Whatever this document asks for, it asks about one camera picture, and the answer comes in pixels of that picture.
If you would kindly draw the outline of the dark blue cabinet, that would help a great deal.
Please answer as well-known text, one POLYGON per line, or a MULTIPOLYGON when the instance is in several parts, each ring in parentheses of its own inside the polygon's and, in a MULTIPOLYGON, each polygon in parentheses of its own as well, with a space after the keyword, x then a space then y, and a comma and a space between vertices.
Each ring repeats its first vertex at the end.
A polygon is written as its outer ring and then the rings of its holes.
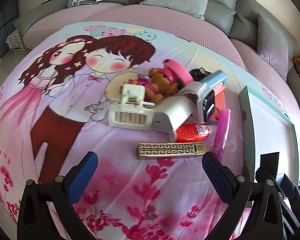
POLYGON ((9 50, 6 39, 16 30, 14 22, 17 19, 18 0, 9 0, 0 11, 0 56, 3 56, 9 50))

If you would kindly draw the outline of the black toy car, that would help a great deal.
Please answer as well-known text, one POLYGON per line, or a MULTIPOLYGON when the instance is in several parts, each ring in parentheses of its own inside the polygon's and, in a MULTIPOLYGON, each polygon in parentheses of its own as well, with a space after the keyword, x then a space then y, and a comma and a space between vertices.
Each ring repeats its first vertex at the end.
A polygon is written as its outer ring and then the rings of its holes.
POLYGON ((200 67, 197 69, 193 69, 189 72, 189 74, 192 76, 194 81, 200 82, 205 77, 211 75, 211 72, 206 71, 205 68, 200 67))

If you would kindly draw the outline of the teal rimmed white tray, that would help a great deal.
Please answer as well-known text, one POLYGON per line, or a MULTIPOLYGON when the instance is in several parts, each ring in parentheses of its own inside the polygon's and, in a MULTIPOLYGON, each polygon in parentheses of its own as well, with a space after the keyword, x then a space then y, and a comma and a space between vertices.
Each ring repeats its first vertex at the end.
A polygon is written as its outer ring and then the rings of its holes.
POLYGON ((250 181, 261 166, 261 155, 279 153, 277 174, 299 180, 299 152, 294 124, 268 99, 246 86, 239 93, 243 114, 244 160, 250 181))

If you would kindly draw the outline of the purple grey cushion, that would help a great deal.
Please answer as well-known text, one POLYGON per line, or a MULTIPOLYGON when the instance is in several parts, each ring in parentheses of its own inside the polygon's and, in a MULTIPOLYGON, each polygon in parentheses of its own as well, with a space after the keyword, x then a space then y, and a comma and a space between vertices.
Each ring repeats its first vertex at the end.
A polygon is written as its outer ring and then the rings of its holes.
POLYGON ((286 80, 288 74, 288 44, 260 14, 258 19, 257 55, 286 80))

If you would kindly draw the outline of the white power adapter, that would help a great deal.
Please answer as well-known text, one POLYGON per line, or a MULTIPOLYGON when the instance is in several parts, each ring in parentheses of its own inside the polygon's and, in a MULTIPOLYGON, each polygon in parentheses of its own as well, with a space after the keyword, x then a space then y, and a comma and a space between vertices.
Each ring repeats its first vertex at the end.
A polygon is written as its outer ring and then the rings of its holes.
POLYGON ((186 96, 170 96, 153 107, 151 129, 167 133, 170 142, 176 142, 176 130, 192 114, 190 100, 186 96))

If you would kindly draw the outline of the blue eraser case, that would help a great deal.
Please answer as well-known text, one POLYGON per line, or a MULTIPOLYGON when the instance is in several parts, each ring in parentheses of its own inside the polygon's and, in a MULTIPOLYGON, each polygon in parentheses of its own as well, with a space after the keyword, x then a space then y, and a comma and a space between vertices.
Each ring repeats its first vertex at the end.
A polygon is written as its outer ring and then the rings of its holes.
POLYGON ((217 70, 216 72, 200 80, 200 83, 205 83, 207 87, 213 89, 220 83, 224 85, 227 80, 228 76, 223 71, 217 70))

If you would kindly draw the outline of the brown puppy toy pink helmet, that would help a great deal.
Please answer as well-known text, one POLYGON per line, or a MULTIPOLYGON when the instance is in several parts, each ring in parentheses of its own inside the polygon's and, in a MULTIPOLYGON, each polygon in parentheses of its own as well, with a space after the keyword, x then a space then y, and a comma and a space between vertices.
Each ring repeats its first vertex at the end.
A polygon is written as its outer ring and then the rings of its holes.
POLYGON ((147 76, 138 75, 136 80, 130 79, 129 84, 145 87, 145 100, 159 103, 164 97, 178 92, 178 80, 169 68, 152 68, 147 76))

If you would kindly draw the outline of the white smartwatch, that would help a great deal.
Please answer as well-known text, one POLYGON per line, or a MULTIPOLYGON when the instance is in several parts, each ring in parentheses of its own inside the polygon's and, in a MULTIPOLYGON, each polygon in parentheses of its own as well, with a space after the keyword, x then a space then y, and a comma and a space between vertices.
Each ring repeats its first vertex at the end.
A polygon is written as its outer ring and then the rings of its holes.
POLYGON ((215 91, 206 83, 193 81, 182 88, 178 95, 187 96, 194 104, 192 107, 192 121, 206 123, 215 112, 215 91))

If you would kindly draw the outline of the coral orange case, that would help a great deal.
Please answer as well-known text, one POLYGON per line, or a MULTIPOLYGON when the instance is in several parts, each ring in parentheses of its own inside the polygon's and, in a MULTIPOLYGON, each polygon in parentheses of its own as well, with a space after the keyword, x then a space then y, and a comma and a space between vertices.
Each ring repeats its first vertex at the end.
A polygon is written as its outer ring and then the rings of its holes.
POLYGON ((223 86, 218 94, 215 96, 215 111, 211 116, 211 121, 217 123, 219 120, 219 113, 221 108, 225 108, 225 96, 224 96, 225 86, 223 86))

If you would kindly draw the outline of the pink sofa seat cover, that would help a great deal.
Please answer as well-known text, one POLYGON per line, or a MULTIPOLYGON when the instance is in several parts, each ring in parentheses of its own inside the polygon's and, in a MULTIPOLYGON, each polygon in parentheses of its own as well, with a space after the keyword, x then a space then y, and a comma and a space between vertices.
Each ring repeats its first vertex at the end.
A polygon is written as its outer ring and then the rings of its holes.
POLYGON ((146 5, 116 3, 72 7, 45 16, 29 27, 23 35, 23 42, 27 48, 33 49, 66 25, 92 21, 122 22, 150 27, 196 42, 221 54, 273 92, 287 107, 290 119, 300 126, 300 108, 293 92, 276 70, 257 55, 253 47, 237 38, 228 38, 212 24, 182 12, 146 5))

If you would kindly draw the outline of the grey sofa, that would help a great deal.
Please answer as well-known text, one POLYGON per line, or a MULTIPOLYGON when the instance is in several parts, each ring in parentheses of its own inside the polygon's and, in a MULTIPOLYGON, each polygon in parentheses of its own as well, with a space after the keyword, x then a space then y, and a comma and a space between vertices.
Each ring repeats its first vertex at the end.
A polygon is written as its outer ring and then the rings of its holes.
MULTIPOLYGON (((21 38, 29 29, 45 16, 49 16, 63 9, 68 9, 69 0, 51 0, 33 10, 22 14, 14 23, 21 38)), ((143 0, 103 0, 102 3, 116 3, 120 5, 143 5, 143 0)), ((296 55, 297 41, 291 32, 265 7, 256 0, 208 0, 203 21, 206 21, 221 30, 228 38, 237 38, 239 41, 253 47, 257 51, 258 19, 262 15, 288 44, 288 57, 296 55)), ((288 63, 286 83, 293 92, 300 108, 300 79, 293 67, 288 63)))

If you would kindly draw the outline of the pink translucent lighter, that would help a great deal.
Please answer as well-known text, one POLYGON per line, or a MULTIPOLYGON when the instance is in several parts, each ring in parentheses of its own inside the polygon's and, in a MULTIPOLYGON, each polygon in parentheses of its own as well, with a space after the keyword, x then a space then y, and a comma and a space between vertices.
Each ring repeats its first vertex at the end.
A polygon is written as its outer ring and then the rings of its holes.
POLYGON ((226 141, 228 139, 230 127, 231 110, 228 108, 221 108, 219 112, 218 125, 216 129, 215 139, 213 142, 212 153, 221 161, 224 155, 226 141))

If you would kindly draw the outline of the cartoon printed bed sheet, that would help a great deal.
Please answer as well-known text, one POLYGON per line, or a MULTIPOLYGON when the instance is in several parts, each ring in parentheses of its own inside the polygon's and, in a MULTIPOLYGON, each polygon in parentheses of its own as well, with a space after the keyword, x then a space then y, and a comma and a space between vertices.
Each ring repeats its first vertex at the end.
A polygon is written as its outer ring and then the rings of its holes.
POLYGON ((75 23, 38 44, 0 87, 1 214, 16 225, 28 179, 51 181, 93 151, 99 166, 74 208, 96 239, 204 239, 226 205, 201 159, 140 160, 139 143, 168 142, 168 134, 109 126, 109 106, 119 101, 122 85, 165 68, 166 59, 188 72, 204 67, 228 76, 224 95, 231 122, 223 163, 240 174, 239 93, 254 88, 288 115, 275 94, 230 59, 168 32, 116 22, 75 23))

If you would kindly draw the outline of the red glue bottle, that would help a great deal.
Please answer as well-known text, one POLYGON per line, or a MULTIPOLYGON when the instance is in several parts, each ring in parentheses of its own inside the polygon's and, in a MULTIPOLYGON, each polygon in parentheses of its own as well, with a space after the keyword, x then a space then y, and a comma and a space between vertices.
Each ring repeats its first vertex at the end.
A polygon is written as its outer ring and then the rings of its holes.
POLYGON ((203 142, 210 135, 209 128, 204 124, 182 124, 175 131, 176 142, 203 142))

